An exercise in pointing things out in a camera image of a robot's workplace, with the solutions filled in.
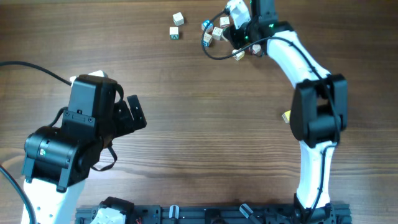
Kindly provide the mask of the yellow letter K block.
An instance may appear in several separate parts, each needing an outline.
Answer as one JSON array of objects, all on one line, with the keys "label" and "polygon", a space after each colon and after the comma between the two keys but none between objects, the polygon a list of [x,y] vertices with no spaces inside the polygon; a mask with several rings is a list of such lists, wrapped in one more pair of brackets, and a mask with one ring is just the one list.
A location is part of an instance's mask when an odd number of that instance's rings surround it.
[{"label": "yellow letter K block", "polygon": [[283,113],[282,118],[285,121],[285,123],[290,123],[290,113],[291,110],[288,110],[285,113]]}]

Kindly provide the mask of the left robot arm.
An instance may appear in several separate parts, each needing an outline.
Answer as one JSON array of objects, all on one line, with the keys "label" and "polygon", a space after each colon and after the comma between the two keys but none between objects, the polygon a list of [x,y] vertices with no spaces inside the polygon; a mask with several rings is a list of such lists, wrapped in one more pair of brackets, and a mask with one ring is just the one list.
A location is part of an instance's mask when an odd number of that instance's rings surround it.
[{"label": "left robot arm", "polygon": [[113,140],[147,125],[137,95],[124,96],[116,80],[91,74],[75,78],[69,104],[55,119],[59,128],[42,126],[24,144],[29,204],[22,223],[68,223],[102,150],[117,159]]}]

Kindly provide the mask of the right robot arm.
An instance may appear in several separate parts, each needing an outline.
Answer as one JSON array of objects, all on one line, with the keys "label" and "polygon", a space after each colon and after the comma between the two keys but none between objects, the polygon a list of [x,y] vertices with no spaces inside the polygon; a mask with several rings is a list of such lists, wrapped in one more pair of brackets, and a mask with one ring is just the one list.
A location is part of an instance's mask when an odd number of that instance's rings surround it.
[{"label": "right robot arm", "polygon": [[273,1],[228,1],[223,11],[234,26],[224,35],[235,48],[233,57],[256,44],[265,48],[294,88],[289,124],[300,144],[300,181],[290,206],[291,215],[264,214],[267,223],[351,223],[348,205],[330,201],[331,160],[347,125],[348,84],[332,75],[300,43],[296,31],[279,21]]}]

